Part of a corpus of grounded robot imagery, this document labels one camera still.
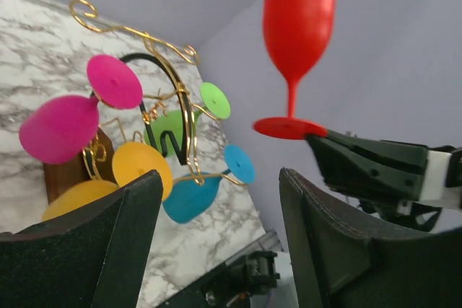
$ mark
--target gold wire rack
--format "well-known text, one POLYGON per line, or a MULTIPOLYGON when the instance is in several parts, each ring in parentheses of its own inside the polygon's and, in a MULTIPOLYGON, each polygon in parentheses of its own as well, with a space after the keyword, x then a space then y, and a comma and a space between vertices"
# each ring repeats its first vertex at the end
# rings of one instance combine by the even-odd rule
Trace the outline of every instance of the gold wire rack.
MULTIPOLYGON (((183 136, 186 136, 186 166, 188 167, 190 175, 179 177, 175 179, 174 182, 180 182, 184 180, 194 180, 196 184, 203 185, 205 183, 206 178, 222 177, 235 185, 246 186, 245 183, 239 182, 238 180, 230 177, 228 174, 225 174, 223 172, 203 174, 201 171, 200 164, 197 158, 198 156, 197 142, 198 141, 197 141, 197 135, 196 135, 196 117, 193 112, 188 112, 188 109, 189 110, 192 110, 192 109, 200 110, 203 114, 205 114, 207 117, 213 120, 219 120, 219 118, 212 115, 202 106, 197 105, 197 104, 191 104, 189 100, 190 92, 187 90, 185 84, 181 81, 178 73, 173 68, 172 64, 156 49, 156 45, 165 46, 169 48, 170 50, 173 50, 176 54, 178 54, 183 60, 185 60, 189 64, 196 66, 200 63, 200 58, 199 58, 198 53, 192 46, 186 45, 183 48, 179 49, 171 43, 168 43, 164 40, 151 36, 148 32, 142 32, 139 30, 135 30, 133 28, 130 28, 124 25, 96 27, 93 24, 90 24, 88 20, 95 22, 97 18, 99 17, 98 10, 87 0, 71 1, 69 3, 69 11, 71 12, 72 17, 75 18, 75 20, 81 26, 93 32, 107 33, 107 32, 122 31, 122 32, 131 33, 132 35, 135 35, 136 37, 141 38, 143 40, 144 47, 147 49, 147 51, 150 54, 152 54, 155 58, 158 59, 158 61, 165 68, 165 71, 167 72, 169 77, 176 76, 178 78, 179 81, 177 81, 177 79, 175 78, 170 78, 171 82, 173 83, 173 87, 174 87, 174 91, 170 94, 160 95, 160 91, 158 92, 158 95, 144 94, 143 98, 156 100, 156 102, 154 106, 151 107, 149 112, 143 111, 141 114, 144 124, 146 126, 150 126, 151 122, 156 121, 156 119, 159 117, 158 109, 161 109, 163 115, 167 115, 167 107, 165 106, 165 102, 167 102, 170 98, 174 96, 178 96, 180 94, 185 96, 184 98, 179 97, 178 100, 179 100, 181 112, 183 114, 183 122, 185 123, 184 128, 186 130, 186 133, 184 133, 183 136), (81 17, 79 13, 77 12, 77 6, 79 5, 87 8, 87 11, 83 11, 83 17, 81 17)), ((112 105, 109 105, 108 103, 104 102, 104 100, 101 100, 101 98, 99 98, 98 95, 95 95, 95 96, 102 103, 104 103, 104 105, 108 106, 109 108, 116 109, 112 105)), ((108 122, 100 124, 100 127, 107 126, 110 123, 114 123, 114 122, 117 123, 121 131, 123 140, 127 142, 128 138, 125 134, 125 131, 123 130, 123 124, 120 118, 114 118, 112 120, 109 120, 108 122)), ((132 141, 135 141, 136 137, 139 137, 140 141, 144 142, 141 132, 135 131, 132 136, 132 141)), ((106 154, 105 147, 99 142, 97 136, 93 139, 93 141, 89 144, 88 147, 82 150, 82 153, 84 156, 85 167, 90 177, 94 180, 100 180, 101 176, 97 169, 97 162, 104 162, 107 159, 107 154, 106 154)))

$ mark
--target wine glass bowl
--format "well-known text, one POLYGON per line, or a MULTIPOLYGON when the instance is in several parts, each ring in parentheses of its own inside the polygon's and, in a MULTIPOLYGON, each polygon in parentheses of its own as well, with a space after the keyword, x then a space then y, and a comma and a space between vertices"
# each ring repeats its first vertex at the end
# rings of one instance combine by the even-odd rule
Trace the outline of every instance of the wine glass bowl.
POLYGON ((298 83, 324 53, 334 12, 335 0, 265 0, 266 49, 288 82, 298 83))
POLYGON ((88 203, 104 198, 118 188, 118 185, 107 180, 87 180, 74 185, 48 205, 42 215, 42 221, 62 216, 88 203))
POLYGON ((205 212, 217 197, 221 176, 206 178, 203 185, 192 180, 191 175, 185 175, 172 189, 170 196, 164 201, 165 213, 178 224, 187 224, 205 212))
POLYGON ((99 113, 96 97, 67 95, 40 106, 19 128, 19 141, 46 164, 63 164, 95 137, 99 113))

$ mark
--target white marble surface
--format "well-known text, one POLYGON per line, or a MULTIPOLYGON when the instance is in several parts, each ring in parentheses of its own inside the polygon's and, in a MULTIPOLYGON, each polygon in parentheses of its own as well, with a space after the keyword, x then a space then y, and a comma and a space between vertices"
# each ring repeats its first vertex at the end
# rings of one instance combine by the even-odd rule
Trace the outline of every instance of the white marble surface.
MULTIPOLYGON (((173 62, 193 102, 199 102, 201 78, 195 66, 171 51, 173 62)), ((47 206, 41 164, 22 149, 21 122, 52 97, 88 95, 88 59, 98 53, 121 56, 145 52, 142 42, 125 34, 97 34, 81 27, 70 14, 39 1, 0 0, 0 232, 18 232, 40 221, 47 206)), ((145 93, 173 90, 167 77, 150 63, 131 63, 145 93)), ((170 109, 178 106, 170 103, 170 109)), ((114 111, 101 108, 102 121, 114 111)), ((117 112, 127 134, 142 130, 139 111, 117 112)), ((115 144, 116 128, 105 128, 115 144)), ((219 124, 201 118, 199 159, 203 170, 222 171, 225 137, 219 124)), ((174 175, 187 172, 175 159, 174 175)), ((149 254, 138 307, 155 307, 264 233, 248 191, 222 182, 216 201, 202 216, 177 225, 161 210, 149 254)))

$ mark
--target pink disc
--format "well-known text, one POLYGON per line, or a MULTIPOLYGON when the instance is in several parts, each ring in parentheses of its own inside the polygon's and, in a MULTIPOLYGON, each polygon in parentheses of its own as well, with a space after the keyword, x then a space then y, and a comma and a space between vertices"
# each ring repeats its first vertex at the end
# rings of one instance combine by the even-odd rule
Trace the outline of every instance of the pink disc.
POLYGON ((141 83, 120 59, 105 54, 93 56, 87 65, 87 75, 95 93, 109 105, 128 110, 141 104, 141 83))
POLYGON ((36 110, 19 128, 25 151, 46 164, 63 164, 88 145, 98 130, 96 97, 67 95, 36 110))

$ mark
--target gold curl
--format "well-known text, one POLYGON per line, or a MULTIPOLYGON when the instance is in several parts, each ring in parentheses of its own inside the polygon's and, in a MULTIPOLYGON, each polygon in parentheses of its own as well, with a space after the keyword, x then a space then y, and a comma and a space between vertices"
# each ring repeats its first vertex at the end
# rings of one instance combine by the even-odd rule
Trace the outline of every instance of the gold curl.
POLYGON ((185 61, 190 63, 191 65, 199 65, 200 63, 200 58, 196 50, 190 46, 186 45, 182 48, 183 52, 176 48, 173 44, 168 43, 164 40, 161 40, 159 38, 155 38, 151 36, 148 32, 140 32, 139 30, 135 30, 133 28, 127 27, 125 25, 114 25, 111 27, 106 27, 106 28, 99 28, 94 25, 89 24, 85 20, 83 20, 79 14, 77 14, 76 11, 76 6, 77 4, 82 4, 85 5, 90 12, 84 12, 83 15, 84 17, 88 19, 93 19, 96 20, 99 17, 98 10, 96 7, 93 6, 89 1, 86 0, 73 0, 69 3, 69 11, 72 14, 72 17, 78 21, 78 23, 87 28, 88 30, 91 30, 93 32, 98 32, 98 33, 103 33, 103 32, 115 32, 115 31, 126 31, 130 32, 131 34, 135 34, 143 39, 144 45, 146 46, 146 49, 153 54, 154 56, 160 56, 159 52, 155 48, 156 44, 167 46, 169 49, 175 51, 181 58, 183 58, 185 61))
POLYGON ((146 124, 147 126, 151 124, 151 115, 148 112, 143 111, 141 117, 143 118, 144 124, 146 124))
POLYGON ((160 107, 162 114, 167 117, 168 116, 168 110, 167 106, 164 105, 163 101, 158 101, 154 104, 153 107, 151 107, 151 110, 149 110, 149 114, 151 115, 151 118, 156 120, 159 118, 159 113, 157 112, 157 109, 160 107))
POLYGON ((133 142, 136 142, 136 137, 139 137, 139 141, 142 144, 144 143, 143 134, 141 133, 141 131, 135 130, 133 132, 133 137, 132 137, 133 142))
POLYGON ((92 180, 101 180, 100 172, 98 171, 97 162, 105 162, 108 158, 108 153, 103 144, 99 142, 98 135, 89 143, 88 147, 82 149, 82 155, 84 157, 85 169, 88 172, 88 175, 92 180), (90 161, 92 163, 92 169, 88 165, 87 161, 87 152, 90 154, 90 161))

